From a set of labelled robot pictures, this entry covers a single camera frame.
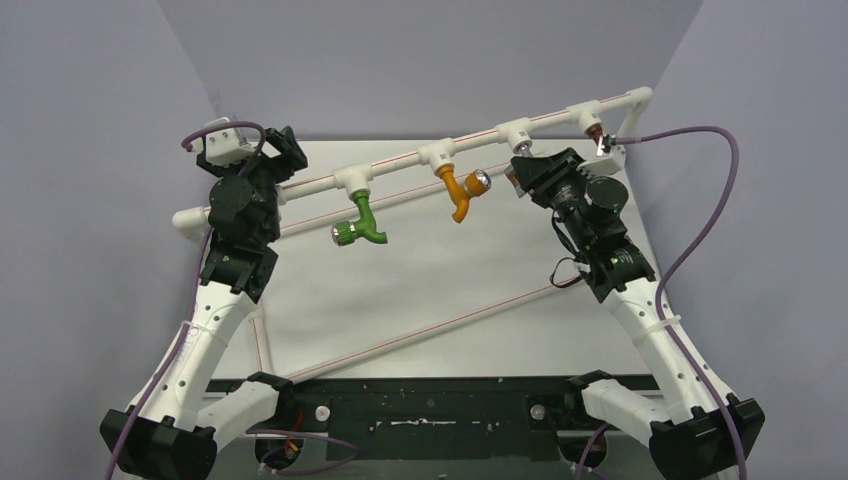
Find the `white pvc pipe frame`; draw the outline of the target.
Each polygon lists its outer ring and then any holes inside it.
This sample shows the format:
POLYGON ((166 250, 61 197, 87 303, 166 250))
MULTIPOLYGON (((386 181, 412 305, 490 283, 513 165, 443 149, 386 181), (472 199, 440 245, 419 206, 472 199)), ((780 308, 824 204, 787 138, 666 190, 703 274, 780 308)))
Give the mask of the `white pvc pipe frame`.
POLYGON ((507 135, 534 137, 539 155, 572 147, 591 156, 590 120, 627 133, 651 98, 640 87, 449 142, 306 142, 316 170, 282 189, 279 262, 214 378, 643 373, 616 319, 586 286, 570 284, 575 270, 548 212, 517 198, 503 173, 507 135), (542 139, 553 126, 569 137, 542 139), (435 175, 446 164, 459 182, 475 169, 491 178, 462 223, 435 175), (359 218, 351 195, 362 189, 388 243, 338 247, 332 226, 359 218))

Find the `chrome metal faucet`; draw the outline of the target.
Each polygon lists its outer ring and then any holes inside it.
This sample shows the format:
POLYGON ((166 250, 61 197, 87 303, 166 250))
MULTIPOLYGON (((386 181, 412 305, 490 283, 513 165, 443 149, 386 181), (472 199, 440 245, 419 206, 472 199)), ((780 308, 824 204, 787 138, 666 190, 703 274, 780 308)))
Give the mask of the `chrome metal faucet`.
POLYGON ((525 157, 525 158, 532 158, 533 157, 532 143, 531 142, 521 143, 521 144, 519 144, 515 147, 514 152, 518 156, 525 157))

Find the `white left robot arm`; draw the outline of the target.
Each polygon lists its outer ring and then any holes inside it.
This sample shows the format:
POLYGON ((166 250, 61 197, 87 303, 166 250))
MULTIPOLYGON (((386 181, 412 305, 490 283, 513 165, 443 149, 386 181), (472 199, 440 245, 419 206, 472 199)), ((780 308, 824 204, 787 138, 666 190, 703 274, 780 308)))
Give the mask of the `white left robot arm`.
POLYGON ((209 382, 240 324, 257 308, 277 261, 279 186, 306 168, 292 128, 268 128, 258 142, 215 139, 215 124, 183 140, 215 177, 200 212, 201 240, 187 316, 159 367, 123 409, 104 416, 100 433, 116 471, 139 479, 204 479, 218 452, 251 425, 283 429, 295 419, 287 380, 258 373, 216 406, 209 382))

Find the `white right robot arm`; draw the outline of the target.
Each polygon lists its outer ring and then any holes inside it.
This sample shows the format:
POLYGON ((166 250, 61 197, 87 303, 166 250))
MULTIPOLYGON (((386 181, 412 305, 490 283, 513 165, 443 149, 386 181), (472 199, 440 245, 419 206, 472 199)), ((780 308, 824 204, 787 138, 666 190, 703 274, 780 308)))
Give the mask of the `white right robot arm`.
POLYGON ((599 420, 644 445, 666 479, 744 479, 743 463, 764 424, 711 370, 660 291, 660 280, 621 218, 628 188, 583 171, 572 149, 514 156, 507 175, 534 204, 552 212, 554 231, 573 254, 596 300, 621 325, 662 394, 652 400, 596 370, 572 380, 562 400, 577 427, 599 420))

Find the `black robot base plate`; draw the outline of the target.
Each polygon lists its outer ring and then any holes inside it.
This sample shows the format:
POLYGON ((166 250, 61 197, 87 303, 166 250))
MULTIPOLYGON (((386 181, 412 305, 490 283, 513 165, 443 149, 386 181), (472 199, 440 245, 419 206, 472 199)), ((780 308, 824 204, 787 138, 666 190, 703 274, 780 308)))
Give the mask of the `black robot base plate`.
POLYGON ((575 462, 599 427, 565 376, 315 379, 295 412, 259 424, 226 458, 295 470, 341 460, 575 462))

